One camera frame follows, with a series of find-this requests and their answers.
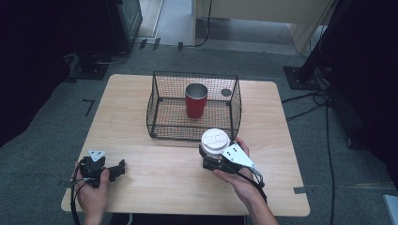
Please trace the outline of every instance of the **white cap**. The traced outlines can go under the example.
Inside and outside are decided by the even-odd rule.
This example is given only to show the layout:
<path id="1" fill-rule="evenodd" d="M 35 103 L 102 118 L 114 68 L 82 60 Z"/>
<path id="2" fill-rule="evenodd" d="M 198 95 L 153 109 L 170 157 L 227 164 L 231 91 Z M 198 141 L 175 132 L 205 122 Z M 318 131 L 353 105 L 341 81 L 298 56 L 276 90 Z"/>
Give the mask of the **white cap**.
<path id="1" fill-rule="evenodd" d="M 201 145 L 209 157 L 217 157 L 229 146 L 230 142 L 223 130 L 212 128 L 202 135 Z"/>

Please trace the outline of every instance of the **red cup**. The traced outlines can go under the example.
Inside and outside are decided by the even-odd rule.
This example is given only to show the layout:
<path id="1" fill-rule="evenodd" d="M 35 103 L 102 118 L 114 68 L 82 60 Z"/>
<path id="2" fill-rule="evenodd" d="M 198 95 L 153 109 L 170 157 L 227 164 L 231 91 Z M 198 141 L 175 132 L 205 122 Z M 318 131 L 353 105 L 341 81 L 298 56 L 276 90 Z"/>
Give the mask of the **red cup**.
<path id="1" fill-rule="evenodd" d="M 194 82 L 185 89 L 185 104 L 187 115 L 190 118 L 200 118 L 203 115 L 207 103 L 207 87 Z"/>

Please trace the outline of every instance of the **wire mesh cage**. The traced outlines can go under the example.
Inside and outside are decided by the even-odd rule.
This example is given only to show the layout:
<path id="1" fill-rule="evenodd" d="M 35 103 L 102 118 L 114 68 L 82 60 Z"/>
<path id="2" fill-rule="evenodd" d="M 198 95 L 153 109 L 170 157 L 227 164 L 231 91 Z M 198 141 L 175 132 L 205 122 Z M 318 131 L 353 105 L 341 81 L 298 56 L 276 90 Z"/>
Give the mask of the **wire mesh cage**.
<path id="1" fill-rule="evenodd" d="M 189 118 L 185 90 L 190 83 L 207 87 L 207 104 L 200 118 Z M 157 139 L 199 141 L 210 128 L 218 128 L 231 140 L 241 118 L 237 75 L 163 72 L 153 73 L 152 93 L 146 111 L 149 136 Z"/>

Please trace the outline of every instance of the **hand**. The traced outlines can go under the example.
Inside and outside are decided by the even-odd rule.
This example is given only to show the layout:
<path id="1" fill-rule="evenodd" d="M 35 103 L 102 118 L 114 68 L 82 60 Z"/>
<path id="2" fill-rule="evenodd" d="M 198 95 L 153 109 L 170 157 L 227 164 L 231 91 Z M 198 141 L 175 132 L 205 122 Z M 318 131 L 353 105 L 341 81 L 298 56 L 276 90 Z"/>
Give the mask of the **hand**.
<path id="1" fill-rule="evenodd" d="M 80 170 L 76 176 L 77 180 L 83 179 Z M 102 218 L 105 214 L 108 205 L 108 185 L 109 185 L 109 170 L 102 171 L 100 175 L 99 188 L 94 188 L 84 181 L 80 181 L 75 185 L 74 191 L 80 206 L 84 211 L 84 224 L 101 224 Z"/>
<path id="2" fill-rule="evenodd" d="M 236 141 L 237 144 L 239 144 L 242 150 L 249 157 L 249 147 L 246 145 L 246 143 L 239 137 L 236 137 Z M 249 169 L 242 168 L 239 170 L 239 172 L 253 180 L 253 174 Z M 245 180 L 237 174 L 222 172 L 220 170 L 214 170 L 213 173 L 225 182 L 231 184 L 237 196 L 245 204 L 251 198 L 251 196 L 259 194 L 258 190 L 249 181 Z"/>
<path id="3" fill-rule="evenodd" d="M 236 141 L 249 157 L 249 148 L 246 143 L 239 137 L 236 138 Z M 253 180 L 253 174 L 248 168 L 242 168 L 239 172 Z M 278 221 L 269 210 L 266 201 L 261 196 L 260 191 L 248 180 L 237 174 L 230 174 L 220 170 L 214 170 L 213 173 L 232 185 L 237 196 L 246 205 L 255 225 L 278 224 Z"/>

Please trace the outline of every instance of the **person's left hand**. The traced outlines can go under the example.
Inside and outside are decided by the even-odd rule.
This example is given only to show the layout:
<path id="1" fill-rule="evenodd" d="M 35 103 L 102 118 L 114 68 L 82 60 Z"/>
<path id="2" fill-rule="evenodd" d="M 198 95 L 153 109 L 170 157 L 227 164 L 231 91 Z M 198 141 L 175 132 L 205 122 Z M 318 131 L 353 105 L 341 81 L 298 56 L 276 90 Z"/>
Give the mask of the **person's left hand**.
<path id="1" fill-rule="evenodd" d="M 77 173 L 76 179 L 83 179 L 80 170 Z M 98 188 L 94 188 L 89 184 L 84 184 L 84 181 L 80 181 L 75 185 L 74 191 L 75 194 L 77 193 L 79 204 L 84 211 L 85 225 L 101 224 L 106 207 L 108 205 L 108 185 L 109 170 L 107 169 L 102 171 L 100 175 L 100 183 Z"/>

